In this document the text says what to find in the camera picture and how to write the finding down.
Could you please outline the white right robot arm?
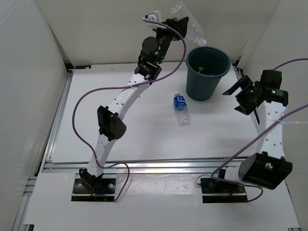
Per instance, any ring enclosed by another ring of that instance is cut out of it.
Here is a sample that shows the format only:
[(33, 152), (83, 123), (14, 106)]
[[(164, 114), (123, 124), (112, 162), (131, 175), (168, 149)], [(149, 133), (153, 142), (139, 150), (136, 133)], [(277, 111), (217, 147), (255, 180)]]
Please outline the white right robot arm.
[(279, 119), (288, 105), (288, 92), (281, 90), (282, 73), (264, 70), (259, 81), (253, 82), (248, 76), (240, 78), (224, 95), (235, 96), (239, 106), (236, 111), (250, 115), (258, 113), (257, 149), (254, 154), (241, 162), (239, 167), (224, 166), (218, 171), (216, 187), (228, 192), (234, 183), (249, 183), (274, 190), (292, 171), (293, 164), (286, 161), (282, 145), (282, 124)]

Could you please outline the blue label water bottle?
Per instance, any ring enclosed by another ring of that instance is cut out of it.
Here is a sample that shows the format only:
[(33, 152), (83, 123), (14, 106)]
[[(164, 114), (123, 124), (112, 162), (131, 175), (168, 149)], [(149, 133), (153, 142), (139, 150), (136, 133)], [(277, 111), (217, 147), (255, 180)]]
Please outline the blue label water bottle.
[(175, 116), (179, 127), (190, 125), (191, 119), (185, 98), (176, 91), (173, 97)]

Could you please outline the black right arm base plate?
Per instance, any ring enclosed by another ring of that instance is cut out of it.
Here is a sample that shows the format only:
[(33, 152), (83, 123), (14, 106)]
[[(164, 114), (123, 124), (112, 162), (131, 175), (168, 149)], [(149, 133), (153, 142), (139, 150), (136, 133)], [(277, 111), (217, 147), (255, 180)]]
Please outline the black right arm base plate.
[(246, 203), (244, 186), (213, 180), (204, 174), (196, 178), (195, 184), (201, 187), (203, 204)]

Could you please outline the clear unlabelled plastic bottle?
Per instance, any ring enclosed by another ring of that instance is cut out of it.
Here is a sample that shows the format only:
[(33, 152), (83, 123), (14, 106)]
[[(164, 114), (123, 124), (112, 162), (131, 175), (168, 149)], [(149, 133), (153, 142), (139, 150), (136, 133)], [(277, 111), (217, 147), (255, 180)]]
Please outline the clear unlabelled plastic bottle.
[(194, 18), (192, 13), (188, 10), (188, 8), (183, 2), (178, 2), (171, 8), (170, 17), (177, 20), (188, 17), (189, 20), (187, 25), (186, 37), (190, 41), (197, 43), (200, 47), (206, 45), (206, 40), (202, 27), (199, 25), (197, 20)]

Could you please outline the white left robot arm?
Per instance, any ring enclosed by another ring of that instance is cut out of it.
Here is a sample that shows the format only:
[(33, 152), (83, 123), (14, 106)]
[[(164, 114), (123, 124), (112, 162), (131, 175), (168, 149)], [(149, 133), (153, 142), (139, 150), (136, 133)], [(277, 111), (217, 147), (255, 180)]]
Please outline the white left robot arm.
[(147, 15), (143, 21), (154, 26), (156, 36), (147, 37), (142, 42), (138, 64), (128, 84), (118, 87), (120, 93), (111, 103), (97, 109), (98, 141), (95, 147), (90, 147), (90, 161), (85, 168), (79, 170), (82, 185), (90, 193), (96, 193), (102, 188), (102, 177), (107, 168), (105, 163), (109, 153), (115, 142), (122, 138), (127, 130), (123, 122), (125, 114), (152, 83), (161, 80), (160, 64), (164, 61), (171, 42), (184, 40), (189, 17), (158, 22)]

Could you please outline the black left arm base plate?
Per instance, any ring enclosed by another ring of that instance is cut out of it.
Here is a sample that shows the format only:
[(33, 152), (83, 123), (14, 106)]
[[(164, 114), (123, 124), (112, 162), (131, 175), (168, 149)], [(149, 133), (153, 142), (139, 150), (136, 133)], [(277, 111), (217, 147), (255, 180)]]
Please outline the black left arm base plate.
[(75, 176), (71, 201), (73, 202), (113, 202), (115, 199), (116, 178), (103, 177), (94, 189), (87, 189), (82, 179)]

